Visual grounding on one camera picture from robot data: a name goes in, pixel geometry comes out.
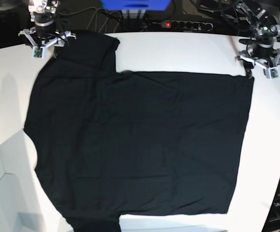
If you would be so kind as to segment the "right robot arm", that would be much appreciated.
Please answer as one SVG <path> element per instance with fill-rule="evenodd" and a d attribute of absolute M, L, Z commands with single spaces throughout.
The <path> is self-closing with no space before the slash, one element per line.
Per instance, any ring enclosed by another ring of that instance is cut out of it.
<path fill-rule="evenodd" d="M 45 58 L 50 49 L 57 58 L 59 50 L 69 45 L 69 38 L 76 39 L 76 34 L 63 27 L 59 4 L 59 0 L 30 0 L 28 3 L 30 21 L 34 26 L 21 30 L 18 36 L 32 49 L 33 58 Z"/>

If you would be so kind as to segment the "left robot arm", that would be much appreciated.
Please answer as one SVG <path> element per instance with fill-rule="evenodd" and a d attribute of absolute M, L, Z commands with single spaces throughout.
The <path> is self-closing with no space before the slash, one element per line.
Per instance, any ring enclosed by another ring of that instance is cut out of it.
<path fill-rule="evenodd" d="M 263 69 L 266 78 L 278 78 L 280 48 L 275 49 L 274 43 L 280 36 L 280 25 L 267 10 L 252 0 L 240 0 L 236 10 L 245 15 L 252 32 L 249 39 L 239 40 L 246 48 L 239 51 L 236 60 L 242 61 L 248 78 L 252 78 L 251 70 L 255 66 Z"/>

